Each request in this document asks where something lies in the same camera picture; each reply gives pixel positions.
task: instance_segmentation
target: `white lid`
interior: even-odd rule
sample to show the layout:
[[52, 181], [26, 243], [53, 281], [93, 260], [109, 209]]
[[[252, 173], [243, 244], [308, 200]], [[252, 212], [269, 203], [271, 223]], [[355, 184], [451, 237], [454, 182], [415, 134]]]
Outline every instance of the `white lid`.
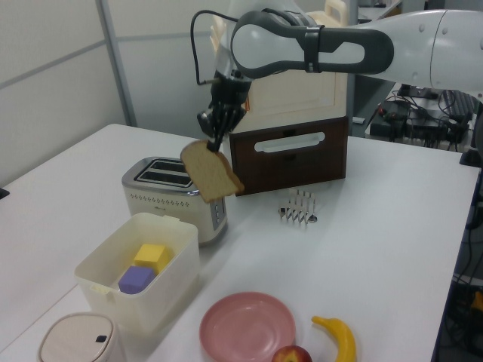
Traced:
[[93, 362], [103, 356], [113, 333], [112, 322], [102, 315], [67, 315], [48, 331], [38, 351], [38, 360]]

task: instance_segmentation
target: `metal toast rack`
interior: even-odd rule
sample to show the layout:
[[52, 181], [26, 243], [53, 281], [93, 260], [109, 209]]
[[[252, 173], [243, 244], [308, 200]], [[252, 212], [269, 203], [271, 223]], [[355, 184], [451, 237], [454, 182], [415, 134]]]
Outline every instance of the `metal toast rack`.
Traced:
[[288, 202], [282, 202], [278, 207], [278, 214], [281, 219], [285, 218], [287, 221], [291, 219], [294, 222], [304, 222], [305, 224], [317, 222], [314, 193], [289, 189], [288, 195]]

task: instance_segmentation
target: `toaster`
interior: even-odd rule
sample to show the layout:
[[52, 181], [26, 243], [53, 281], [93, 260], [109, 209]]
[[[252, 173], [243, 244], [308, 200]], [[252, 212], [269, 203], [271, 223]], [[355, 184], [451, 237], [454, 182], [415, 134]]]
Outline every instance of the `toaster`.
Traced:
[[122, 185], [131, 215], [168, 215], [193, 224], [200, 245], [225, 229], [225, 199], [205, 203], [180, 159], [144, 158], [125, 173]]

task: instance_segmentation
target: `red apple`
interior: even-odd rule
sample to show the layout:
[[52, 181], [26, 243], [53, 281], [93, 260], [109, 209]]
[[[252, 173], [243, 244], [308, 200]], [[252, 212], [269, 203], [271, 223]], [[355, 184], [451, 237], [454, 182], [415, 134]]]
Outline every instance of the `red apple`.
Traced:
[[286, 345], [275, 352], [272, 362], [312, 362], [312, 358], [299, 345]]

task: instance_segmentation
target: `yellow sponge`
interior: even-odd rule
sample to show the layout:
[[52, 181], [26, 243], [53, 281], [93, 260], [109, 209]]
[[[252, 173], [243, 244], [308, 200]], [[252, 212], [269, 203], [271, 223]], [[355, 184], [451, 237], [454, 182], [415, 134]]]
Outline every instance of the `yellow sponge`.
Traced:
[[171, 251], [165, 245], [143, 244], [134, 257], [135, 266], [144, 266], [158, 275], [171, 261]]

